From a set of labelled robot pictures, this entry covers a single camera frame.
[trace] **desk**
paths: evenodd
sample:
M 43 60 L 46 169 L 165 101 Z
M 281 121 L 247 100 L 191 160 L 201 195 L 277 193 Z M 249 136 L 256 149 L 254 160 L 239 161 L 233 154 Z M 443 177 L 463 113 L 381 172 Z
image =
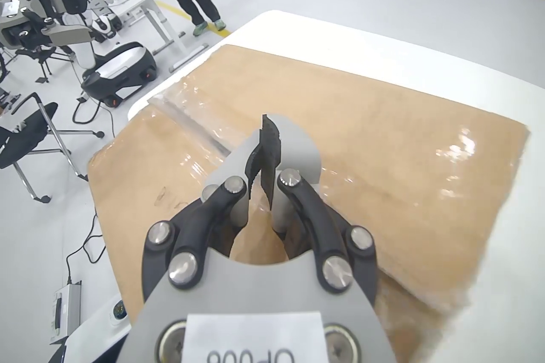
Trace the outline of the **desk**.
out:
M 118 17 L 121 17 L 122 15 L 125 15 L 126 13 L 129 13 L 130 11 L 134 11 L 135 9 L 138 9 L 138 7 L 142 8 L 142 11 L 144 11 L 144 14 L 152 23 L 153 27 L 156 29 L 158 34 L 161 36 L 163 41 L 165 42 L 162 46 L 157 48 L 156 50 L 152 51 L 153 55 L 156 55 L 157 53 L 161 52 L 166 48 L 167 46 L 171 45 L 172 43 L 176 42 L 178 48 L 182 52 L 182 54 L 185 56 L 183 60 L 180 60 L 179 62 L 175 63 L 170 67 L 170 72 L 173 73 L 176 69 L 180 68 L 181 66 L 185 65 L 185 63 L 189 62 L 193 57 L 195 57 L 197 54 L 208 48 L 208 44 L 203 44 L 200 46 L 197 46 L 197 48 L 193 49 L 191 52 L 187 50 L 183 42 L 181 41 L 181 37 L 185 35 L 185 32 L 177 33 L 175 32 L 172 25 L 169 23 L 169 21 L 166 19 L 165 15 L 162 13 L 161 9 L 159 9 L 159 6 L 155 3 L 154 0 L 116 0 L 114 3 L 109 5 L 110 9 L 113 11 L 115 15 Z M 170 38 L 165 34 L 165 32 L 162 30 L 161 26 L 158 25 L 157 21 L 155 21 L 155 18 L 152 16 L 152 11 L 155 12 L 157 15 L 157 18 L 167 31 L 167 33 L 170 35 Z
M 290 31 L 300 31 L 293 35 Z M 433 94 L 526 124 L 530 137 L 512 192 L 488 241 L 470 306 L 454 321 L 432 363 L 537 362 L 545 343 L 545 89 L 422 46 L 280 11 L 253 19 L 129 110 L 233 44 Z

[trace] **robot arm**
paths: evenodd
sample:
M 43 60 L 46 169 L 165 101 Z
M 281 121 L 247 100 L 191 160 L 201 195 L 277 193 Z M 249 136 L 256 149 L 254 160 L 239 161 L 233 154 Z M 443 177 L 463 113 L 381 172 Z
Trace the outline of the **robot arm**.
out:
M 378 283 L 372 235 L 323 202 L 320 170 L 318 150 L 302 129 L 283 116 L 263 116 L 262 128 L 208 177 L 199 199 L 150 228 L 142 257 L 145 304 L 118 363 L 181 361 L 189 314 L 308 311 L 321 313 L 330 362 L 395 363 L 372 307 Z M 281 264 L 228 258 L 247 224 L 258 172 L 290 259 Z

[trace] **chair wheel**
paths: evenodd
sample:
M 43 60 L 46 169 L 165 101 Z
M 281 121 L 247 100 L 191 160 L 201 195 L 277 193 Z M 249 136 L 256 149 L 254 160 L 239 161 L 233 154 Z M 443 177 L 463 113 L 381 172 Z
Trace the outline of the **chair wheel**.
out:
M 51 198 L 49 196 L 35 197 L 35 201 L 41 202 L 42 204 L 49 204 Z

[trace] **metal bolt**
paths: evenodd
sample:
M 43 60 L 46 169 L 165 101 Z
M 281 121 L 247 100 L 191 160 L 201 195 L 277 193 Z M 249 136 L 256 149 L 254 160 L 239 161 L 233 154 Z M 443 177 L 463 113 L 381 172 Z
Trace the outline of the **metal bolt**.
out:
M 356 247 L 362 251 L 373 246 L 373 237 L 364 227 L 354 227 L 350 232 L 350 238 L 352 238 Z
M 301 174 L 297 170 L 287 168 L 280 173 L 280 182 L 285 186 L 296 186 L 301 182 Z
M 197 259 L 191 252 L 177 254 L 169 265 L 169 279 L 172 285 L 187 285 L 197 273 Z
M 325 281 L 335 289 L 347 289 L 352 280 L 354 280 L 350 264 L 344 258 L 337 255 L 333 255 L 325 260 L 322 272 Z
M 218 186 L 216 184 L 205 186 L 201 193 L 201 198 L 203 202 L 208 201 L 208 198 L 212 196 L 212 193 L 215 192 L 217 189 L 218 189 Z
M 162 244 L 169 238 L 170 230 L 171 227 L 167 221 L 159 221 L 149 228 L 148 240 L 153 244 Z
M 240 176 L 228 177 L 224 182 L 224 187 L 230 193 L 240 193 L 244 188 L 244 180 Z
M 159 338 L 157 353 L 160 363 L 181 362 L 181 351 L 184 347 L 185 326 L 185 321 L 172 324 Z
M 324 332 L 329 363 L 358 363 L 358 344 L 347 329 L 331 324 L 324 327 Z

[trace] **gray gripper body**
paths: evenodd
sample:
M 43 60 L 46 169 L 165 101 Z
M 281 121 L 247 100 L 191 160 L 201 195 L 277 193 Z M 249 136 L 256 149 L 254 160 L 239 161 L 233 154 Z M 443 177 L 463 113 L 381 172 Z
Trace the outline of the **gray gripper body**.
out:
M 358 284 L 332 295 L 316 278 L 315 257 L 305 252 L 276 265 L 229 260 L 208 248 L 202 279 L 179 290 L 168 274 L 159 281 L 138 315 L 117 363 L 157 361 L 162 332 L 189 314 L 274 314 L 319 311 L 323 324 L 347 328 L 358 343 L 359 363 L 395 363 L 396 358 L 373 307 Z

